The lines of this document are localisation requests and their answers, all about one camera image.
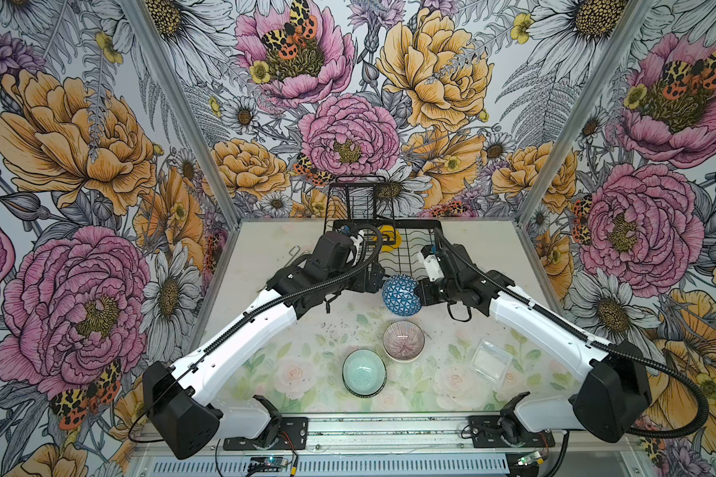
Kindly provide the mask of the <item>blue triangle patterned bowl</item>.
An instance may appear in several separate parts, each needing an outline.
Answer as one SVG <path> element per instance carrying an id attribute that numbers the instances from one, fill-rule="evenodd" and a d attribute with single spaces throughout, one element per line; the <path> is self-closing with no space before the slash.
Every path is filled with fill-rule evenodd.
<path id="1" fill-rule="evenodd" d="M 416 294 L 417 285 L 417 280 L 405 274 L 396 274 L 386 279 L 382 287 L 385 307 L 401 317 L 411 317 L 419 313 L 422 302 Z"/>

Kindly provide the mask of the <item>yellow bowl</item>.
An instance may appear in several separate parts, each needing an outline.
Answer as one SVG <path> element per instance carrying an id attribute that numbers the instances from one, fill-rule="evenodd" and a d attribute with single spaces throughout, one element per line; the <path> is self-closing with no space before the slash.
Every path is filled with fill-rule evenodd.
<path id="1" fill-rule="evenodd" d="M 392 250 L 397 250 L 403 240 L 400 232 L 393 227 L 392 225 L 383 225 L 379 228 L 379 231 L 382 236 L 382 252 L 392 252 Z"/>

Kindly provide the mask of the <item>light green bowl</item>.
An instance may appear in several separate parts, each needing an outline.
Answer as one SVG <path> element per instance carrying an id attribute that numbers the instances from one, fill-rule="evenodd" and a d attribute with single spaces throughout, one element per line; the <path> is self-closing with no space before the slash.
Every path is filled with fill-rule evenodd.
<path id="1" fill-rule="evenodd" d="M 386 366 L 371 350 L 356 350 L 343 363 L 342 381 L 346 390 L 355 397 L 371 398 L 378 395 L 385 387 L 386 380 Z"/>

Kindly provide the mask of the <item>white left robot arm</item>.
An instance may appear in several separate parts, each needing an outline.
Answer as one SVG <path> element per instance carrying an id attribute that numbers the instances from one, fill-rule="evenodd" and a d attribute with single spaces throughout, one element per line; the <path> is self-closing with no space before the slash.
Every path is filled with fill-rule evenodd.
<path id="1" fill-rule="evenodd" d="M 323 234 L 312 252 L 278 270 L 215 337 L 172 364 L 147 368 L 143 415 L 175 458 L 190 458 L 216 438 L 262 448 L 276 443 L 282 415 L 270 401 L 255 395 L 238 405 L 214 405 L 214 399 L 248 359 L 310 309 L 345 290 L 377 292 L 384 277 L 382 248 L 382 233 L 373 225 Z"/>

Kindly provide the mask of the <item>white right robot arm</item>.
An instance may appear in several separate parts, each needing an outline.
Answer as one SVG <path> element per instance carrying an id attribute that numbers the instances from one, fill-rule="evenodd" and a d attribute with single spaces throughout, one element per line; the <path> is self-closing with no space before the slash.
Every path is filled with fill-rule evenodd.
<path id="1" fill-rule="evenodd" d="M 619 441 L 652 402 L 642 352 L 615 344 L 570 323 L 530 297 L 506 275 L 479 270 L 460 244 L 424 246 L 418 254 L 427 275 L 416 288 L 425 306 L 463 304 L 504 324 L 537 345 L 579 383 L 554 397 L 524 392 L 501 412 L 508 439 L 545 430 L 587 431 Z"/>

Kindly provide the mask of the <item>pink striped bowl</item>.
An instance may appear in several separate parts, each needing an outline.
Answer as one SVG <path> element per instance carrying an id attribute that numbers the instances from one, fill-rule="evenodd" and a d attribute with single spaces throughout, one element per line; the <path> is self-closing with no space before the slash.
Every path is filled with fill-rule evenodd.
<path id="1" fill-rule="evenodd" d="M 407 320 L 391 323 L 383 334 L 383 349 L 394 361 L 409 363 L 417 359 L 426 344 L 422 328 Z"/>

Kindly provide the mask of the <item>clear plastic container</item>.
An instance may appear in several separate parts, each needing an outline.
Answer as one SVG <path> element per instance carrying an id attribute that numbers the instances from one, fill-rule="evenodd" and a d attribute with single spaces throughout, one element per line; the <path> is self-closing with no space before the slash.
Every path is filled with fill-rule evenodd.
<path id="1" fill-rule="evenodd" d="M 489 383 L 500 387 L 512 363 L 512 356 L 489 341 L 481 340 L 473 352 L 473 369 Z"/>

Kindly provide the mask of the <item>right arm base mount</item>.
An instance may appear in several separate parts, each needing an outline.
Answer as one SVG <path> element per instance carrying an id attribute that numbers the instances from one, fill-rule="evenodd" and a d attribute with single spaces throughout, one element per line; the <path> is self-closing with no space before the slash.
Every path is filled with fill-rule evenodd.
<path id="1" fill-rule="evenodd" d="M 470 415 L 459 435 L 463 439 L 470 439 L 473 447 L 478 449 L 553 447 L 555 440 L 551 431 L 529 431 L 517 419 L 516 406 L 528 396 L 528 392 L 517 395 L 499 413 Z"/>

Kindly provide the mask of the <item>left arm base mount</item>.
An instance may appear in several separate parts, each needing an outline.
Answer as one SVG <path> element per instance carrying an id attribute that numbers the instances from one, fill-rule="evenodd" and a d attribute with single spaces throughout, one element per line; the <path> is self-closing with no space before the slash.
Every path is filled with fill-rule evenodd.
<path id="1" fill-rule="evenodd" d="M 229 411 L 219 428 L 224 451 L 301 451 L 306 448 L 307 417 L 283 415 L 260 395 L 234 403 Z"/>

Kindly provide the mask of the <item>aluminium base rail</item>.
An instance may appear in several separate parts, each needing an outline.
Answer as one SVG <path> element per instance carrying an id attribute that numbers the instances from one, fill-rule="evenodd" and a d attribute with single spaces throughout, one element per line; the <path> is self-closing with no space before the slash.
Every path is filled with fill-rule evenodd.
<path id="1" fill-rule="evenodd" d="M 312 415 L 294 435 L 257 449 L 242 439 L 209 443 L 179 460 L 164 444 L 135 453 L 130 476 L 648 476 L 638 443 L 598 441 L 583 431 L 549 431 L 521 445 L 495 432 L 494 415 Z"/>

